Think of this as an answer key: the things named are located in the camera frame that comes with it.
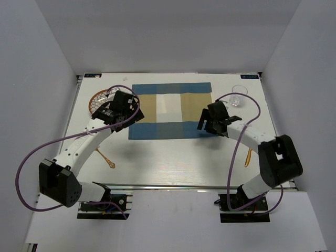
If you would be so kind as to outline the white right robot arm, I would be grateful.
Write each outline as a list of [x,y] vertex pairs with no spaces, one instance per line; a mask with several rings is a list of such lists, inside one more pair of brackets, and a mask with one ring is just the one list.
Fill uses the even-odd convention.
[[231,211],[250,209],[269,190],[303,174],[294,143],[288,135],[272,136],[229,116],[225,105],[216,101],[203,109],[198,130],[236,140],[253,150],[259,159],[259,174],[238,187],[234,198],[227,198]]

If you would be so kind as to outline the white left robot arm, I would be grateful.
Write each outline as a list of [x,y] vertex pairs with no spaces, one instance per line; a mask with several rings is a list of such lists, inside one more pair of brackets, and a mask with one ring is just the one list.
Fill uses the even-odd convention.
[[81,168],[112,133],[119,132],[142,120],[138,96],[116,91],[111,99],[91,115],[83,134],[51,161],[44,159],[39,165],[40,192],[65,207],[76,202],[93,202],[98,209],[110,206],[110,189],[97,182],[80,182]]

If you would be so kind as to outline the blue yellow striped cloth placemat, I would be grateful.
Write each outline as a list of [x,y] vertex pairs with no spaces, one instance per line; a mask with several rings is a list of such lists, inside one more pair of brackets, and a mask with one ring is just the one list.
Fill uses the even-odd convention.
[[130,140],[198,139],[212,135],[198,130],[202,110],[212,103],[209,82],[136,84],[144,118],[129,127]]

